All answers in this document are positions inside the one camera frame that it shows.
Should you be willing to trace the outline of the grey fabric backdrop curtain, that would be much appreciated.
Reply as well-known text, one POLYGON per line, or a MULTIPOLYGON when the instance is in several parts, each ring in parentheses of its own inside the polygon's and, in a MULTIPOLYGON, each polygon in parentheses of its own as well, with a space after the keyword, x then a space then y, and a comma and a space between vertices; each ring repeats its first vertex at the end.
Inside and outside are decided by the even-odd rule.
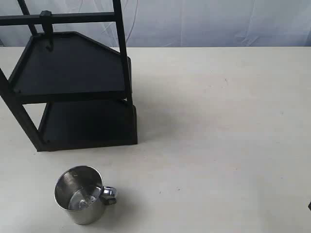
MULTIPOLYGON (((112 0, 25 0, 31 14, 113 11, 112 0)), ((121 0, 128 47, 311 46, 310 0, 121 0)), ((109 47, 114 22, 56 24, 109 47)), ((0 45, 25 46, 28 26, 1 26, 0 45)))

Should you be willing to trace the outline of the stainless steel mug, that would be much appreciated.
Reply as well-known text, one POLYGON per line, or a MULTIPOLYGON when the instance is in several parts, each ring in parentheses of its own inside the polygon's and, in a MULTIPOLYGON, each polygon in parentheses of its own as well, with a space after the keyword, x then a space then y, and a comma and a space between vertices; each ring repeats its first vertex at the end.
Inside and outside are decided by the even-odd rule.
POLYGON ((117 203, 117 190, 104 185, 97 169, 75 166, 58 179, 54 199, 73 222, 87 225, 100 219, 107 206, 117 203))

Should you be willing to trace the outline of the black two-tier metal rack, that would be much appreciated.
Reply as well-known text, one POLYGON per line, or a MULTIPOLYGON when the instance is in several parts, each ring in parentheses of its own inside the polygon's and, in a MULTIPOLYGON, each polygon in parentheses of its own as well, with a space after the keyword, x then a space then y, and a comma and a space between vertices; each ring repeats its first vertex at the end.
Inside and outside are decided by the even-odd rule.
POLYGON ((137 111, 132 100, 121 2, 112 12, 53 14, 51 23, 114 22, 119 50, 78 32, 53 31, 53 51, 39 15, 19 1, 22 14, 2 26, 27 25, 31 37, 0 95, 37 151, 134 145, 137 111))

